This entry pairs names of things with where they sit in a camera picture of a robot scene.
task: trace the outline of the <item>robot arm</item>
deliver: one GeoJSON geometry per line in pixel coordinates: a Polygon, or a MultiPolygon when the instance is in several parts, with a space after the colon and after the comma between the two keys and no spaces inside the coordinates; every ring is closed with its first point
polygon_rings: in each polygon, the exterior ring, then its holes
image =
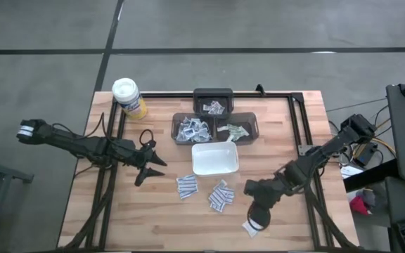
{"type": "Polygon", "coordinates": [[[136,186],[140,186],[146,177],[164,175],[162,172],[146,168],[148,162],[167,166],[155,154],[153,148],[156,142],[153,138],[147,143],[142,143],[141,148],[137,150],[135,143],[131,140],[80,136],[70,131],[54,128],[42,119],[23,120],[17,138],[24,144],[48,144],[67,150],[77,158],[86,157],[97,167],[109,167],[112,159],[137,167],[140,172],[136,178],[136,186]]]}
{"type": "MultiPolygon", "coordinates": [[[[269,210],[280,201],[282,195],[291,196],[306,188],[310,184],[314,172],[318,168],[324,167],[334,153],[353,143],[369,142],[374,137],[375,130],[376,128],[362,115],[352,115],[341,124],[341,130],[337,136],[326,144],[307,151],[306,155],[290,161],[275,171],[272,179],[247,180],[243,192],[254,198],[247,214],[248,220],[252,219],[265,229],[271,218],[269,210]]],[[[316,197],[311,197],[311,201],[317,201],[316,197]]],[[[314,206],[317,211],[326,213],[325,210],[320,210],[320,205],[315,204],[314,206]]],[[[330,219],[327,214],[320,213],[320,215],[330,219]]],[[[327,223],[331,226],[335,225],[333,222],[331,223],[331,220],[327,223]]]]}

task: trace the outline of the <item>paper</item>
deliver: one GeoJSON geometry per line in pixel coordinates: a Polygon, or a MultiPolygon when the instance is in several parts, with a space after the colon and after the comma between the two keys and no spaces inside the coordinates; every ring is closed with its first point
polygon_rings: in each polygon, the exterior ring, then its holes
{"type": "MultiPolygon", "coordinates": [[[[258,229],[263,228],[261,225],[257,224],[252,219],[250,219],[250,222],[255,228],[258,228],[258,229]]],[[[253,229],[248,221],[245,221],[245,223],[242,225],[242,227],[246,229],[247,233],[250,235],[251,238],[255,237],[256,234],[259,232],[259,231],[255,230],[255,229],[253,229]]]]}
{"type": "Polygon", "coordinates": [[[349,178],[350,176],[353,176],[353,175],[355,175],[355,174],[362,173],[362,170],[361,170],[361,169],[354,168],[354,167],[352,167],[352,166],[343,166],[343,167],[340,169],[340,173],[342,174],[342,178],[343,178],[343,179],[347,179],[347,178],[349,178]]]}

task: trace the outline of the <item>white lid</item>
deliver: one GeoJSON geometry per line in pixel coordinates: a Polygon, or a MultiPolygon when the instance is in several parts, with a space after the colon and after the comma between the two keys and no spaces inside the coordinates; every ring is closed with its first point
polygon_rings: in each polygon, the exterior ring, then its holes
{"type": "Polygon", "coordinates": [[[118,102],[129,102],[139,94],[139,88],[134,80],[121,78],[113,83],[113,96],[118,102]]]}

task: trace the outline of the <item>red object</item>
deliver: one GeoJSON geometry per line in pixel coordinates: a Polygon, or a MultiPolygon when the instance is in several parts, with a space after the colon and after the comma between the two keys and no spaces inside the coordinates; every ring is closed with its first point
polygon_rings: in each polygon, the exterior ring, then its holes
{"type": "Polygon", "coordinates": [[[349,206],[353,211],[356,211],[363,215],[369,215],[361,196],[356,196],[354,199],[352,199],[351,202],[349,203],[349,206]]]}

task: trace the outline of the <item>white bowl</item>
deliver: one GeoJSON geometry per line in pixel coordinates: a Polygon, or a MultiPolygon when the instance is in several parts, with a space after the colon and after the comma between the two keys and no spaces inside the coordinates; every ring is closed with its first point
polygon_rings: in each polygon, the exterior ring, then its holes
{"type": "Polygon", "coordinates": [[[191,148],[193,172],[199,176],[238,171],[237,145],[231,141],[195,144],[191,148]]]}

